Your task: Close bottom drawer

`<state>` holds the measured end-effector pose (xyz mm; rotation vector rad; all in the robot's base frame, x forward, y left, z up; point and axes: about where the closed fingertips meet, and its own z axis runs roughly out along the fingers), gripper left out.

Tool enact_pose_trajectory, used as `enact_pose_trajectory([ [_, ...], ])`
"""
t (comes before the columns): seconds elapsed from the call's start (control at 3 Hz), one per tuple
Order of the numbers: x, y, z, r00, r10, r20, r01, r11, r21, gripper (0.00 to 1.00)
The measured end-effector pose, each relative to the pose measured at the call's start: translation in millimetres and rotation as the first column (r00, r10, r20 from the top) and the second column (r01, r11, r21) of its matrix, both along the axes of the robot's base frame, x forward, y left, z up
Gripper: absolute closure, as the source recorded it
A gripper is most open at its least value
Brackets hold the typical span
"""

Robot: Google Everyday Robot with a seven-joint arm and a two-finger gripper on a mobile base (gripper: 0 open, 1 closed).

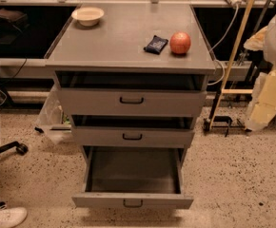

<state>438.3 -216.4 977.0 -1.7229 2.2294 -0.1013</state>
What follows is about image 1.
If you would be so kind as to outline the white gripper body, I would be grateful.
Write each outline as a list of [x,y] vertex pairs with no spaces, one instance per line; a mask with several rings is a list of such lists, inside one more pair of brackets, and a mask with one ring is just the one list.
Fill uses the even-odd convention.
[[251,118],[264,118],[266,113],[266,107],[263,104],[259,103],[259,96],[262,92],[266,81],[266,73],[261,72],[258,78],[255,81],[255,85],[252,91],[252,100],[251,100]]

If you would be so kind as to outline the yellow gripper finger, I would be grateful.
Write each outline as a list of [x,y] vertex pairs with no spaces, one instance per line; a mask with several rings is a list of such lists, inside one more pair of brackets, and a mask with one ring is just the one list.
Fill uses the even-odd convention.
[[245,127],[251,131],[259,131],[268,126],[276,116],[276,68],[266,76],[266,81],[259,96],[259,103],[266,107],[264,118],[251,118],[251,103],[248,104],[245,118]]

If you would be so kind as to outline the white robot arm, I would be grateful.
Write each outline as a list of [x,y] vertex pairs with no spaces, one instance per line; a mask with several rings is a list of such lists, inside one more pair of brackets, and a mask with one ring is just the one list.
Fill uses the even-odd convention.
[[246,112],[246,129],[258,131],[276,116],[276,14],[265,28],[245,42],[245,48],[261,49],[264,59],[272,64],[271,71],[260,73],[255,81]]

